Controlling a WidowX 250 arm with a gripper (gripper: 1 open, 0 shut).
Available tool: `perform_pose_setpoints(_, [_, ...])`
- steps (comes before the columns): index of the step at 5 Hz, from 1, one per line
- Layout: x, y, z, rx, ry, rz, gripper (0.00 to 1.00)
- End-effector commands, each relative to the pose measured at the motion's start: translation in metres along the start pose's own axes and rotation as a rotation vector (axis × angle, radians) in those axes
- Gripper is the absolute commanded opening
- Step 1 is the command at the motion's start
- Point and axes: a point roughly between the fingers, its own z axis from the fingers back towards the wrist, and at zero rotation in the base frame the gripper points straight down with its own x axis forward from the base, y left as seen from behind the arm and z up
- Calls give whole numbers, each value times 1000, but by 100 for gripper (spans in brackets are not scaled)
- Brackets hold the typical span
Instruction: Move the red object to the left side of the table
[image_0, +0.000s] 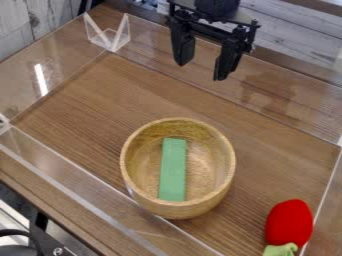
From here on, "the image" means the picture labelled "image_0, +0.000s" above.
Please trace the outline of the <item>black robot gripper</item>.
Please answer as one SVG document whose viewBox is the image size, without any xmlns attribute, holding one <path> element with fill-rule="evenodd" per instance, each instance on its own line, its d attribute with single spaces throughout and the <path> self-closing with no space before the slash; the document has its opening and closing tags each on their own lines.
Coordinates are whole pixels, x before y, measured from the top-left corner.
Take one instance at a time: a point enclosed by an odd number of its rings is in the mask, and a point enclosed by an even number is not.
<svg viewBox="0 0 342 256">
<path fill-rule="evenodd" d="M 174 60 L 185 66 L 194 58 L 194 32 L 223 41 L 214 80 L 237 70 L 243 52 L 251 52 L 259 22 L 239 10 L 241 0 L 167 0 Z"/>
</svg>

